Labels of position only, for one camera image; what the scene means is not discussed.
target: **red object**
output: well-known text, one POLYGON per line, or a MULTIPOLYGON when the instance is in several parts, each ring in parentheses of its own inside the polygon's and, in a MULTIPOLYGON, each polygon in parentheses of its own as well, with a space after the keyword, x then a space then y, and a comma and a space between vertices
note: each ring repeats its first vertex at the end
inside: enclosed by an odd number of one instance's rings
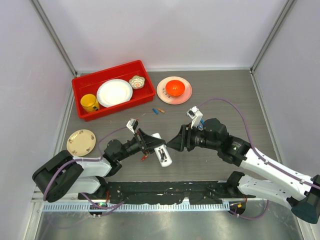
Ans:
POLYGON ((156 95, 156 90, 146 72, 143 63, 140 60, 108 68, 85 76, 76 77, 72 80, 72 88, 78 116, 85 121, 91 121, 125 109, 145 104, 152 101, 156 95), (100 105, 100 109, 98 111, 91 113, 86 112, 82 108, 80 104, 81 98, 86 94, 93 94, 96 96, 98 88, 106 81, 112 79, 122 79, 129 82, 129 80, 135 75, 144 77, 144 86, 140 89, 134 89, 132 98, 129 101, 111 107, 104 107, 100 105))
POLYGON ((185 88, 184 83, 179 80, 171 80, 165 85, 165 91, 173 97, 182 95, 185 92, 185 88))

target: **plate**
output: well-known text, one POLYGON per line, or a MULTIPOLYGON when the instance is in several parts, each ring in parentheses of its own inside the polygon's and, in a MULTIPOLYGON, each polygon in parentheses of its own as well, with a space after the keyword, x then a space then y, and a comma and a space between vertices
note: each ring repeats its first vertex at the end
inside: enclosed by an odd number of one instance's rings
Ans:
POLYGON ((182 77, 169 76, 169 77, 163 79, 161 82, 159 82, 158 86, 156 87, 156 94, 165 103, 172 104, 172 105, 178 105, 178 104, 183 104, 191 97, 192 87, 191 87, 190 83, 182 77), (179 81, 183 82, 183 84, 185 86, 185 90, 182 95, 171 96, 166 92, 166 85, 169 81, 172 81, 172 80, 179 80, 179 81))
POLYGON ((131 99, 133 89, 131 85, 122 79, 113 79, 102 84, 96 92, 98 102, 106 107, 122 104, 131 99))
POLYGON ((66 149, 73 156, 82 157, 90 153, 96 145, 96 136, 87 129, 81 129, 71 134, 66 142, 66 149))

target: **wooden tabletop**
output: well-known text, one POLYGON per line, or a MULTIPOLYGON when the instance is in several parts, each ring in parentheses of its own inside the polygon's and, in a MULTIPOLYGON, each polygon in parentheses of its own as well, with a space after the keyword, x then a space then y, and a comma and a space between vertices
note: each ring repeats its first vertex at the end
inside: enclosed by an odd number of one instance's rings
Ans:
MULTIPOLYGON (((248 70, 162 71, 149 72, 148 74, 155 89, 158 83, 166 77, 178 76, 186 79, 192 86, 191 98, 180 105, 169 105, 161 101, 156 95, 151 102, 89 122, 78 118, 74 105, 66 129, 63 149, 66 149, 68 137, 77 130, 91 130, 98 142, 108 133, 125 127, 130 118, 139 119, 138 127, 145 133, 149 135, 160 133, 161 137, 168 142, 178 134, 182 124, 191 121, 186 116, 189 108, 197 106, 207 99, 221 97, 232 101, 243 112, 255 146, 264 154, 277 160, 248 70), (152 111, 152 108, 161 108, 165 110, 165 113, 160 112, 157 115, 152 111)), ((231 135, 248 141, 242 119, 232 106, 216 100, 202 106, 200 110, 203 113, 204 120, 217 118, 226 125, 231 135)), ((124 143, 131 140, 132 137, 133 135, 129 130, 121 130, 105 139, 100 148, 103 151, 111 139, 118 139, 124 143)), ((169 167, 161 167, 155 154, 150 155, 145 161, 141 161, 143 154, 137 153, 124 159, 121 162, 122 168, 119 172, 109 177, 108 180, 119 182, 226 180, 233 171, 244 172, 255 178, 258 177, 254 173, 223 162, 217 156, 217 152, 213 150, 198 147, 190 152, 177 152, 168 148, 168 152, 173 161, 169 167)), ((87 157, 99 156, 97 145, 87 155, 87 157)))

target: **pink plate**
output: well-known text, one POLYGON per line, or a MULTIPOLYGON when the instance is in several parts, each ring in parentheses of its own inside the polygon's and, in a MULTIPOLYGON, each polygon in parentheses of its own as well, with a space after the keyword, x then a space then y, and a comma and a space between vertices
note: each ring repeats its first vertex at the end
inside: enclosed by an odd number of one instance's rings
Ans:
POLYGON ((161 82, 159 82, 158 86, 156 87, 156 94, 165 103, 172 104, 172 105, 178 105, 178 104, 183 104, 191 97, 192 87, 191 87, 190 83, 182 77, 169 76, 169 77, 163 79, 161 82), (171 96, 166 92, 166 85, 171 80, 179 80, 179 81, 183 82, 183 84, 185 86, 185 90, 182 95, 171 96))

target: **white bottle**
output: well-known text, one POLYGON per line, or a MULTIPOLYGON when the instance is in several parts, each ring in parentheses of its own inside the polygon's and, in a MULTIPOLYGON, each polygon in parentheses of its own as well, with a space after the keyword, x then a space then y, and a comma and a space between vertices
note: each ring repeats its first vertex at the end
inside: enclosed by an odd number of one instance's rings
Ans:
MULTIPOLYGON (((154 133, 151 136, 155 137, 157 139, 161 139, 161 136, 159 133, 154 133)), ((159 162, 162 167, 168 167, 172 164, 172 159, 171 159, 171 157, 167 151, 167 148, 164 144, 154 148, 154 152, 155 152, 156 156, 158 157, 159 162)))

